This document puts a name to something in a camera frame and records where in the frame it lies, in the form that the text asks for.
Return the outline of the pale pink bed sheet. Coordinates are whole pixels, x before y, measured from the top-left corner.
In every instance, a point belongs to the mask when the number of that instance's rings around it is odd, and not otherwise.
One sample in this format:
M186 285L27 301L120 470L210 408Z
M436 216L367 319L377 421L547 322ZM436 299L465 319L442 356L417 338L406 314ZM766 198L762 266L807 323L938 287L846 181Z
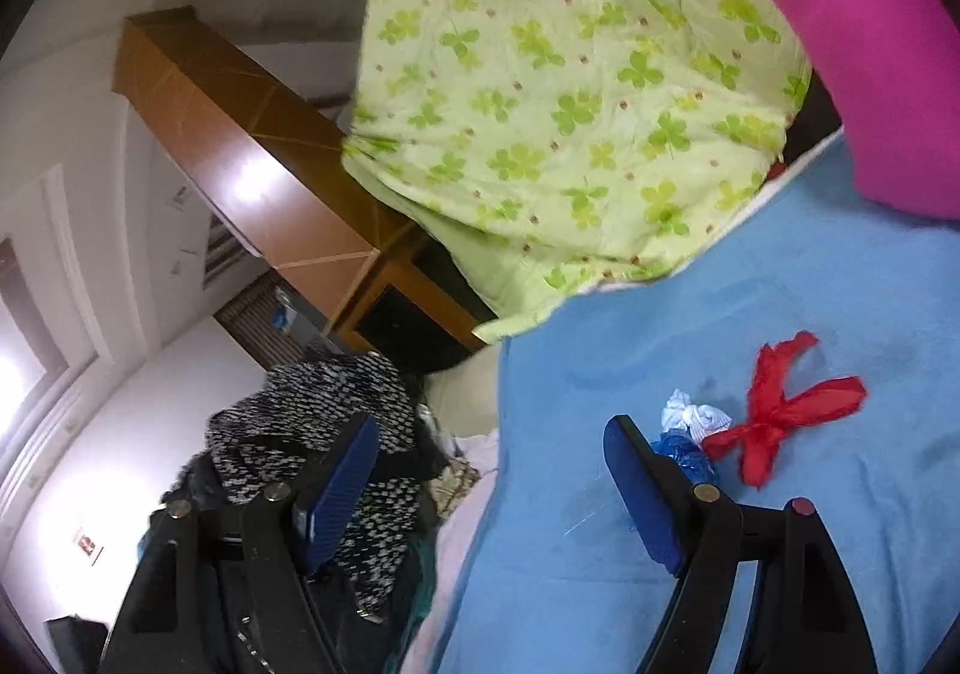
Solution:
M498 354L480 352L454 369L431 375L425 390L434 441L448 458L430 484L439 526L433 539L433 596L400 672L430 672L454 607L455 588L487 509L500 463Z

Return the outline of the blue blanket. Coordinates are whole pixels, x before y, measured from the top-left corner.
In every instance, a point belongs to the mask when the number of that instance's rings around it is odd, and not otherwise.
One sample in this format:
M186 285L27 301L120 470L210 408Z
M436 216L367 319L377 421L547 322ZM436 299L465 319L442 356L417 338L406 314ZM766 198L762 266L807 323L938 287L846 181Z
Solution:
M498 477L433 671L635 671L674 583L602 433L658 438L677 391L731 419L729 497L814 504L878 667L929 661L958 615L958 229L864 199L833 139L686 271L501 346Z

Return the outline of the wooden headboard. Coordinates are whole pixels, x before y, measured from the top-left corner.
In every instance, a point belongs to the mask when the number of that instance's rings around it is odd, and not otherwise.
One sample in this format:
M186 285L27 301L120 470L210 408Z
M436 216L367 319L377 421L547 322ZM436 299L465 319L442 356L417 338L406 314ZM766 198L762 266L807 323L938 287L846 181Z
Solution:
M343 169L335 123L194 9L129 17L112 87L330 332L368 346L359 323L393 290L461 348L480 349L477 318L416 267L427 234Z

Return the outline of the red ribbon plastic strip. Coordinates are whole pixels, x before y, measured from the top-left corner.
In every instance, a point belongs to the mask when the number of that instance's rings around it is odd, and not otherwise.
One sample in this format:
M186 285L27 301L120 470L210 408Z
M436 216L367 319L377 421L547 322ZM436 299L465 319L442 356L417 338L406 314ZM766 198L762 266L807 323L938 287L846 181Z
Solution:
M799 331L778 344L763 344L747 391L747 417L701 443L711 461L740 450L739 476L748 487L759 489L770 481L782 443L794 432L848 417L866 401L859 376L830 378L796 396L786 394L794 360L817 344L818 337L810 331Z

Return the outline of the white crumpled tissue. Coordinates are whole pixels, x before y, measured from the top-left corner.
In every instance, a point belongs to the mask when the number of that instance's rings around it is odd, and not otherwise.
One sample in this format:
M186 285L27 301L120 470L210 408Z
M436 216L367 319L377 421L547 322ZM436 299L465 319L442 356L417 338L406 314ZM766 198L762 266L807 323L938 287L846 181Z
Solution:
M661 429L685 433L697 445L731 427L732 419L726 412L708 404L697 404L682 390L670 394L662 408Z

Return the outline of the black white spotted garment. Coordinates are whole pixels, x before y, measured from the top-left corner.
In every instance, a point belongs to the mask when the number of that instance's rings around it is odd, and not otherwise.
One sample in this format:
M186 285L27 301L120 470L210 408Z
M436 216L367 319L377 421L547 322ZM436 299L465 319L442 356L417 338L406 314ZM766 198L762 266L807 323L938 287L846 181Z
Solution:
M163 498L201 510L247 504L268 484L295 479L311 454L329 451L356 414L376 422L379 453L334 564L358 614L379 621L407 559L421 486L446 464L407 380L386 357L324 354L270 370L259 391L208 419L205 450Z

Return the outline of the green clover quilt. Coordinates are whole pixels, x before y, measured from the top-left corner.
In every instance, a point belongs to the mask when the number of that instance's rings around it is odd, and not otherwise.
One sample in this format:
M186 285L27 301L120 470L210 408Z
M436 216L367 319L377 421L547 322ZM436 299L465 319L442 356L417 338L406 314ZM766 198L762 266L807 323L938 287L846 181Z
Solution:
M368 0L343 164L448 250L493 342L700 254L809 79L771 0Z

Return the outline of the magenta pillow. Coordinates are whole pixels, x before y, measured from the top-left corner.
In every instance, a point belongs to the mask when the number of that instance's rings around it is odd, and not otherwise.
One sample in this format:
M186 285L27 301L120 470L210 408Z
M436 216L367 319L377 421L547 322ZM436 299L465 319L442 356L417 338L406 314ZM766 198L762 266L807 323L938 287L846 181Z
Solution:
M773 0L844 126L857 191L957 219L958 27L940 0Z

